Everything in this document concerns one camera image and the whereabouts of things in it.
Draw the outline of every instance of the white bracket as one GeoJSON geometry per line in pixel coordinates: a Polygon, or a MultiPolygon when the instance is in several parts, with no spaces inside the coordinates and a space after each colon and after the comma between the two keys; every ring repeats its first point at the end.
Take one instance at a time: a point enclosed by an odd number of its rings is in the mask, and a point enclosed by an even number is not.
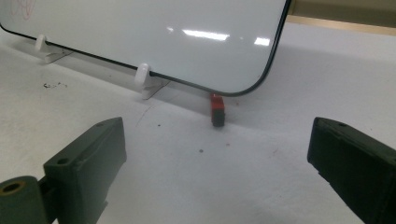
{"type": "Polygon", "coordinates": [[[146,63],[141,63],[137,68],[136,76],[134,77],[134,83],[138,87],[143,88],[142,98],[143,100],[147,100],[160,88],[166,86],[169,83],[169,80],[150,76],[149,65],[146,63]]]}
{"type": "Polygon", "coordinates": [[[35,42],[35,50],[48,53],[48,55],[44,58],[45,63],[53,63],[56,60],[73,53],[71,50],[47,45],[46,40],[47,38],[44,35],[39,35],[37,41],[35,42]]]}

